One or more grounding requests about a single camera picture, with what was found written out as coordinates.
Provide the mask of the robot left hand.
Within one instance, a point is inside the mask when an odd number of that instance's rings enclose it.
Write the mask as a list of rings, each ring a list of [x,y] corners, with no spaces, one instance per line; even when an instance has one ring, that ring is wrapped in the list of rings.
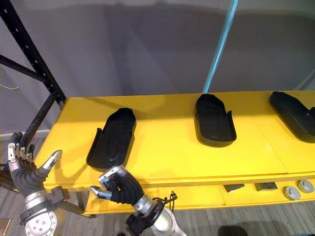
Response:
[[[34,145],[22,146],[22,132],[15,132],[9,139],[8,166],[16,189],[24,197],[44,190],[44,181],[53,166],[61,159],[62,150],[54,151],[39,168],[34,163]]]

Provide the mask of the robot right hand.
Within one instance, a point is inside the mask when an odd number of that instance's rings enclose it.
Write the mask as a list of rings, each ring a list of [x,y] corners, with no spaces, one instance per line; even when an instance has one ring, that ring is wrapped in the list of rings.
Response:
[[[92,185],[89,190],[99,199],[133,206],[145,195],[140,183],[122,165],[113,166],[98,181],[105,189]]]

